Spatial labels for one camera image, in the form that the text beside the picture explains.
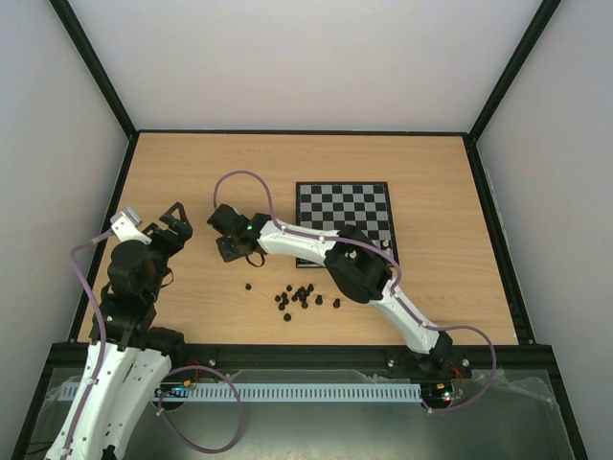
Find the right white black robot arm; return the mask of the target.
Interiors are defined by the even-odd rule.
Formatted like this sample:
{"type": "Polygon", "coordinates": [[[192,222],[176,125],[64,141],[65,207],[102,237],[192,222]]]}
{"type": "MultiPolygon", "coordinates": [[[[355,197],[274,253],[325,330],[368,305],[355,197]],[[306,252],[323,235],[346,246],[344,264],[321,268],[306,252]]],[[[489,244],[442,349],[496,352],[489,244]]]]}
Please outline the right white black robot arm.
{"type": "Polygon", "coordinates": [[[436,376],[450,365],[451,337],[413,304],[399,286],[397,263],[356,226],[308,229],[261,213],[248,218],[226,204],[215,208],[207,224],[219,234],[216,245],[224,262],[259,253],[322,266],[345,297],[375,307],[396,328],[422,372],[436,376]]]}

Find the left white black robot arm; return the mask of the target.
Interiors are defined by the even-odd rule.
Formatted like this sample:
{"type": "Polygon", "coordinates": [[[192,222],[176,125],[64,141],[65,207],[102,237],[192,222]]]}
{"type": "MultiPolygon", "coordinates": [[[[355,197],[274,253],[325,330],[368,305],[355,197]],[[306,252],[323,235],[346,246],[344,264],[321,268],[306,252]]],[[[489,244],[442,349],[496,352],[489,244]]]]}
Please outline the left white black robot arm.
{"type": "Polygon", "coordinates": [[[155,304],[170,258],[193,228],[182,203],[148,227],[131,209],[111,220],[118,240],[93,318],[79,387],[48,459],[121,459],[154,390],[183,360],[182,333],[155,327],[155,304]]]}

